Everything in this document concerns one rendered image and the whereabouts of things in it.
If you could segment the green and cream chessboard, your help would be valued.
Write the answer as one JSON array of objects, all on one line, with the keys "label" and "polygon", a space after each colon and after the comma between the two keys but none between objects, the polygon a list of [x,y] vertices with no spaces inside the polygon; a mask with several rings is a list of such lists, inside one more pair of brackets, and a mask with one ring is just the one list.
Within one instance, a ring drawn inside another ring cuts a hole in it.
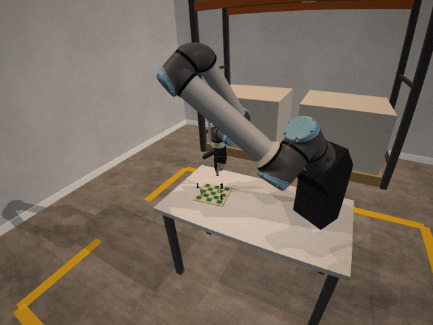
[{"label": "green and cream chessboard", "polygon": [[[193,200],[222,207],[228,195],[230,194],[232,187],[223,186],[223,189],[221,189],[222,192],[219,192],[219,187],[220,185],[205,182],[205,184],[202,186],[203,195],[201,196],[199,191]],[[221,195],[223,198],[222,200],[220,199]]]}]

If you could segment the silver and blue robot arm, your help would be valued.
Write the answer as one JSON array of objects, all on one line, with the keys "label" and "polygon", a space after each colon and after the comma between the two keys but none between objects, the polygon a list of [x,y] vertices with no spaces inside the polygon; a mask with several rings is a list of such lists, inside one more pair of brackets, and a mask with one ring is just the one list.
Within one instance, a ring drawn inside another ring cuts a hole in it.
[{"label": "silver and blue robot arm", "polygon": [[186,43],[177,48],[156,74],[173,97],[178,95],[211,122],[213,148],[236,144],[255,160],[257,175],[282,191],[301,170],[316,175],[332,167],[336,152],[315,119],[309,116],[291,119],[283,128],[283,141],[272,142],[250,122],[252,115],[240,105],[216,61],[217,56],[209,46]]}]

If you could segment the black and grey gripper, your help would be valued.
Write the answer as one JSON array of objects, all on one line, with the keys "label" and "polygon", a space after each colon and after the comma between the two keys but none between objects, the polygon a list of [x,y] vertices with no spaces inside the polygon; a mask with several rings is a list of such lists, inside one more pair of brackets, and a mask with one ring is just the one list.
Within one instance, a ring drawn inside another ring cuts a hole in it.
[{"label": "black and grey gripper", "polygon": [[227,160],[227,153],[226,153],[226,146],[224,148],[213,148],[214,150],[217,150],[218,153],[214,154],[214,168],[216,171],[216,174],[219,174],[219,171],[223,171],[224,170],[224,165],[222,164],[226,164],[226,160]]}]

